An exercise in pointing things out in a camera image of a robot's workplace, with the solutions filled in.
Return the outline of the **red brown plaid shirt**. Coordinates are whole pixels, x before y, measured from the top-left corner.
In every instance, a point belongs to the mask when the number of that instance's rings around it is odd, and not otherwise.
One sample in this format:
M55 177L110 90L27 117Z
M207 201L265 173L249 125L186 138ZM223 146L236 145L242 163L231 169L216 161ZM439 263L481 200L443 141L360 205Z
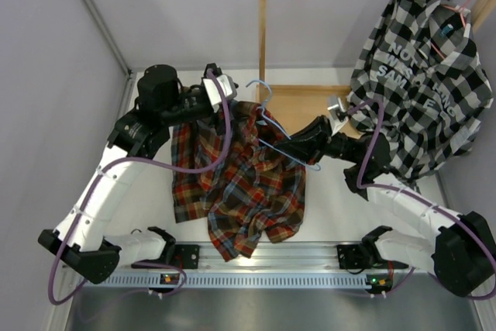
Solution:
M255 102L229 108L231 143L215 170L174 173L171 185L176 222L205 218L208 235L222 258L251 257L259 239L293 237L305 215L306 171L270 148L284 134L263 120Z

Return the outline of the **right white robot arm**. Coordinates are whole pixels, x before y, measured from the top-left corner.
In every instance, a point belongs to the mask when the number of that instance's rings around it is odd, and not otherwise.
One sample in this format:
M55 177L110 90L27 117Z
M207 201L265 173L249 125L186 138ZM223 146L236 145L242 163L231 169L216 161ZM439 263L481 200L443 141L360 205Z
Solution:
M494 276L495 240L482 215L445 209L397 180L388 184L375 182L386 173L389 162L389 144L382 134L356 139L334 133L330 120L319 116L274 146L307 165L315 165L323 157L352 163L343 172L349 190L416 231L411 236L394 227L379 226L366 234L359 248L368 267L388 261L406 264L429 273L459 297L469 296Z

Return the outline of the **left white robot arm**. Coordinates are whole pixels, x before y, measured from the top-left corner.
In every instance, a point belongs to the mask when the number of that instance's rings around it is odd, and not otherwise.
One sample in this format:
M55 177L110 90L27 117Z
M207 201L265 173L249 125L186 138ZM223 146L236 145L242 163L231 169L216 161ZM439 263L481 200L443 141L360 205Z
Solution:
M216 64L207 64L200 83L191 87L183 86L172 66L154 65L136 87L133 106L115 122L83 194L62 222L38 238L57 262L92 284L106 281L120 267L172 265L176 240L164 229L151 226L121 236L107 236L105 230L144 167L157 164L155 156L169 141L171 128L210 119L236 94Z

